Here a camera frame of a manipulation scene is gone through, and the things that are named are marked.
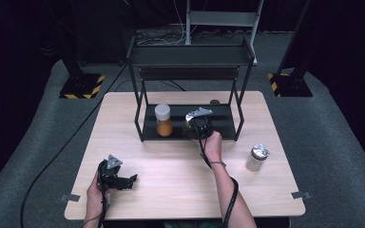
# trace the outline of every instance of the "black metal shelf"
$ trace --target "black metal shelf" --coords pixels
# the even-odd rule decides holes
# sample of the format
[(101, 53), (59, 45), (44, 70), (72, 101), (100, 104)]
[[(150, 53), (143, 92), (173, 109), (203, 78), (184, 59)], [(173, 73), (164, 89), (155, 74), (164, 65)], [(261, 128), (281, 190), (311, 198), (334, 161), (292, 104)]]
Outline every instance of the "black metal shelf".
[[(199, 107), (213, 111), (209, 119), (224, 139), (235, 141), (238, 139), (244, 122), (240, 105), (255, 59), (254, 51), (245, 37), (240, 45), (224, 46), (138, 46), (133, 38), (126, 59), (138, 104), (135, 124), (142, 142), (144, 140), (185, 140), (183, 136), (185, 115)], [(240, 66), (246, 66), (247, 69), (239, 95), (236, 81)], [(139, 68), (142, 84), (140, 94), (135, 80), (134, 68), (136, 67)], [(173, 133), (168, 137), (161, 137), (156, 131), (157, 120), (154, 108), (157, 104), (149, 103), (144, 82), (162, 80), (227, 80), (232, 82), (232, 87), (227, 104), (169, 104)], [(240, 114), (237, 130), (230, 106), (233, 96)], [(144, 126), (141, 129), (138, 119), (143, 101), (146, 104), (146, 110)]]
[(155, 116), (156, 104), (150, 104), (146, 107), (144, 115), (143, 136), (145, 140), (186, 140), (183, 135), (183, 130), (186, 128), (185, 115), (197, 110), (199, 107), (211, 109), (213, 114), (208, 117), (212, 120), (212, 125), (215, 130), (219, 131), (226, 140), (234, 140), (236, 137), (236, 130), (233, 122), (232, 111), (229, 104), (204, 104), (204, 105), (190, 105), (190, 104), (170, 104), (171, 122), (173, 124), (173, 133), (168, 137), (159, 136), (156, 131), (157, 120)]

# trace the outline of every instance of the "human hand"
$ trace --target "human hand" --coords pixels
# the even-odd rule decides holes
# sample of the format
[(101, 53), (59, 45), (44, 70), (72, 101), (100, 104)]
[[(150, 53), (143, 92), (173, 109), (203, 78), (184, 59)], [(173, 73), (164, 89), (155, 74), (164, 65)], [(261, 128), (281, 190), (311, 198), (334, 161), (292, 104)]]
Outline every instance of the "human hand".
[(221, 160), (221, 133), (214, 131), (213, 134), (205, 140), (202, 140), (204, 153), (209, 162), (222, 162)]
[[(87, 193), (87, 205), (86, 205), (86, 217), (85, 220), (96, 218), (98, 220), (100, 218), (100, 215), (103, 212), (103, 196), (102, 191), (99, 188), (99, 185), (97, 184), (97, 178), (99, 177), (99, 172), (96, 172), (94, 175), (93, 180), (91, 181), (90, 186), (88, 187), (86, 193)], [(108, 189), (106, 191), (107, 193), (113, 194), (116, 191), (116, 189)]]

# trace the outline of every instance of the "robotic hand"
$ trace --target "robotic hand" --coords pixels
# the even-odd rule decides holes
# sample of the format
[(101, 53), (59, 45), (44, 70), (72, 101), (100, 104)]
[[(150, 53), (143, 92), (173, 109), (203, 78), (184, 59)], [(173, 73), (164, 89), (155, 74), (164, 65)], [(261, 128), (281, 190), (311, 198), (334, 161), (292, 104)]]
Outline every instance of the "robotic hand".
[(105, 192), (109, 188), (116, 188), (118, 190), (132, 188), (133, 182), (138, 178), (138, 175), (136, 174), (129, 179), (119, 178), (117, 174), (118, 171), (120, 171), (122, 163), (122, 161), (116, 159), (112, 155), (108, 155), (108, 161), (103, 160), (99, 164), (99, 177), (97, 182), (99, 183), (102, 192)]
[(196, 111), (191, 111), (185, 116), (185, 124), (187, 128), (183, 134), (186, 138), (191, 140), (198, 140), (200, 147), (200, 155), (206, 164), (210, 166), (202, 145), (202, 140), (207, 139), (213, 134), (214, 128), (212, 122), (207, 118), (207, 115), (212, 114), (212, 110), (199, 108)]

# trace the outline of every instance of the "jar lid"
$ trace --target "jar lid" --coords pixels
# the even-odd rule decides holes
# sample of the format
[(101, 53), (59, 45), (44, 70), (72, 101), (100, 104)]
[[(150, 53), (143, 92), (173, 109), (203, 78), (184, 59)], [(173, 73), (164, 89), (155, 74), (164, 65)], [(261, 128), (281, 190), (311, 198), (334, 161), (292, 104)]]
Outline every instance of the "jar lid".
[(170, 106), (167, 104), (158, 104), (155, 107), (156, 118), (159, 121), (166, 121), (170, 118)]
[(270, 152), (268, 147), (266, 147), (266, 145), (256, 144), (251, 150), (251, 153), (253, 154), (254, 158), (262, 161), (268, 158)]

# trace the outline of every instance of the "metal rack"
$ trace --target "metal rack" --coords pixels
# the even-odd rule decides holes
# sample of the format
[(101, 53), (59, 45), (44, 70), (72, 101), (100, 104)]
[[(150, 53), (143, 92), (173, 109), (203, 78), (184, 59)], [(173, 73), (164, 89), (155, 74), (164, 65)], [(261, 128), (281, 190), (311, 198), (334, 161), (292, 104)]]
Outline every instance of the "metal rack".
[[(201, 104), (200, 106), (214, 111), (209, 118), (212, 119), (214, 128), (220, 131), (224, 139), (236, 141), (239, 138), (244, 122), (240, 105), (254, 59), (254, 51), (245, 37), (243, 37), (239, 45), (222, 46), (138, 46), (135, 37), (132, 38), (126, 60), (138, 104), (135, 124), (141, 141), (183, 140), (185, 115), (199, 107), (197, 104), (169, 104), (174, 128), (173, 134), (166, 138), (160, 137), (156, 132), (157, 122), (154, 112), (157, 104), (149, 102), (145, 82), (163, 80), (231, 81), (232, 87), (228, 103)], [(239, 69), (242, 66), (246, 66), (247, 69), (239, 94), (236, 88), (236, 81), (239, 76)], [(136, 73), (134, 68), (139, 69), (137, 71), (141, 78), (140, 93), (135, 80)], [(240, 123), (237, 131), (230, 107), (233, 96), (236, 99), (240, 114)], [(146, 110), (144, 126), (141, 128), (138, 120), (143, 101), (145, 102)]]
[(191, 10), (191, 1), (186, 0), (185, 44), (191, 45), (191, 25), (251, 27), (252, 31), (249, 44), (254, 49), (254, 39), (257, 33), (262, 5), (263, 0), (259, 0), (257, 11), (254, 12), (201, 11)]

